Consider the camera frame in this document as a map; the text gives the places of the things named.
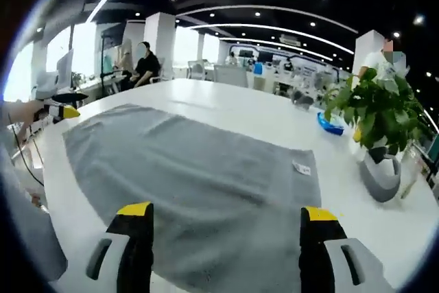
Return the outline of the person's left hand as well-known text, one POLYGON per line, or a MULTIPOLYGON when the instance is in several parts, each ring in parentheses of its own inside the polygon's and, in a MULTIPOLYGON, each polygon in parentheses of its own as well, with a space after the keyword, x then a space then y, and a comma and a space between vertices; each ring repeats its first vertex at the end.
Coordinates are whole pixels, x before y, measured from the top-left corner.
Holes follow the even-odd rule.
POLYGON ((34 123, 34 115, 44 109, 44 102, 32 100, 29 102, 6 102, 4 118, 8 124, 22 124, 16 134, 19 143, 25 138, 27 129, 34 123))

